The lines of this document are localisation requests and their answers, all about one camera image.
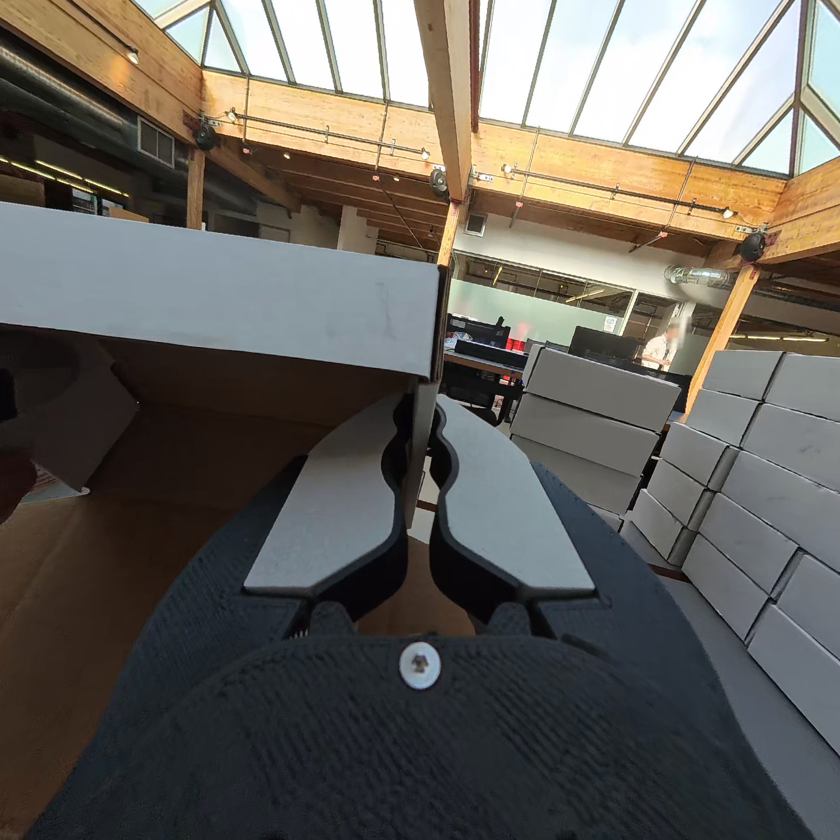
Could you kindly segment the grey wall vent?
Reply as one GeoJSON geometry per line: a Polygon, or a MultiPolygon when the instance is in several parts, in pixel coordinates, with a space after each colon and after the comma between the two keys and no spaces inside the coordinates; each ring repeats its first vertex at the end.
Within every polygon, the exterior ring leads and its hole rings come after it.
{"type": "Polygon", "coordinates": [[[175,168],[175,139],[151,122],[137,117],[137,150],[164,166],[175,168]]]}

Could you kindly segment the grey wood-edged desk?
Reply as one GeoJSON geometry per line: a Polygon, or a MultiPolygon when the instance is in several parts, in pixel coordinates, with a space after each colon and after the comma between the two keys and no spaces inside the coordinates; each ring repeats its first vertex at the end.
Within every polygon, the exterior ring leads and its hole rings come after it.
{"type": "Polygon", "coordinates": [[[438,387],[440,394],[481,410],[492,409],[501,399],[507,411],[521,400],[522,371],[454,351],[444,352],[444,366],[438,387]]]}

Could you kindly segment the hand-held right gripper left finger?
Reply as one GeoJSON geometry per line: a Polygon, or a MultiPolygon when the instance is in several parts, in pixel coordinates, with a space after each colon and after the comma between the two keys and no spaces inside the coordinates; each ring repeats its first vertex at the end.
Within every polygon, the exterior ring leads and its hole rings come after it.
{"type": "Polygon", "coordinates": [[[336,602],[355,622],[396,593],[407,570],[413,402],[386,396],[314,446],[245,577],[247,593],[336,602]]]}

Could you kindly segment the stack of white folded boxes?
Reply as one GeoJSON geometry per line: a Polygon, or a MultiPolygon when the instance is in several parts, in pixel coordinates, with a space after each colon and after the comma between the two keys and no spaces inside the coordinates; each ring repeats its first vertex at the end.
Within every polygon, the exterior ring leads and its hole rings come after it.
{"type": "Polygon", "coordinates": [[[676,386],[537,344],[511,441],[629,522],[838,754],[838,358],[714,355],[676,386]]]}

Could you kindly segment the white cardboard box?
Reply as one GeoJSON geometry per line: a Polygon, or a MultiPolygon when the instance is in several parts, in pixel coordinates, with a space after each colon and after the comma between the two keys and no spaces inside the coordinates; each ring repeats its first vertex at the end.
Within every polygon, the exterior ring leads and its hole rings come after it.
{"type": "Polygon", "coordinates": [[[142,625],[293,458],[437,361],[438,269],[332,248],[2,204],[2,330],[87,352],[80,459],[108,367],[136,405],[82,485],[2,525],[2,838],[65,782],[142,625]]]}

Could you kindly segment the silver air duct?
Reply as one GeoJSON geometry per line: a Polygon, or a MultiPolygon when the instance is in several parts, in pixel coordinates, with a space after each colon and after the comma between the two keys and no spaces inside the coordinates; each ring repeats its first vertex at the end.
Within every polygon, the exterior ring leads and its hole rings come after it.
{"type": "Polygon", "coordinates": [[[729,269],[668,266],[664,271],[664,277],[673,286],[694,285],[715,289],[731,289],[737,279],[737,273],[729,269]]]}

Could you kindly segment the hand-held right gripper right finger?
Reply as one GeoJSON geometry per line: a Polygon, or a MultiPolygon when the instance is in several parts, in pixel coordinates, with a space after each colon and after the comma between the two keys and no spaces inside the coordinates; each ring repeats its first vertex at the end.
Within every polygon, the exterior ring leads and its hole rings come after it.
{"type": "Polygon", "coordinates": [[[498,606],[580,602],[595,583],[525,454],[457,401],[437,398],[438,488],[429,543],[437,588],[487,624],[498,606]]]}

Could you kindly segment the black flat device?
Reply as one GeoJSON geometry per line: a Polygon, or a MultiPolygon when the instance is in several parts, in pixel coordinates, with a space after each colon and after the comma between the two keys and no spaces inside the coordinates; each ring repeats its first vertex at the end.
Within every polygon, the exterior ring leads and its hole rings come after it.
{"type": "Polygon", "coordinates": [[[523,371],[528,356],[514,350],[507,350],[491,344],[457,339],[452,353],[481,360],[516,371],[523,371]]]}

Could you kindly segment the black computer monitor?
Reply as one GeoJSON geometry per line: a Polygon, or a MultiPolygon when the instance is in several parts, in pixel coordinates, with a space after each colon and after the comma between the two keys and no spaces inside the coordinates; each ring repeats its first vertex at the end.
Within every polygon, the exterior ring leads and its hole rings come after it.
{"type": "Polygon", "coordinates": [[[579,325],[572,335],[568,353],[595,361],[634,362],[639,342],[634,338],[615,335],[579,325]]]}

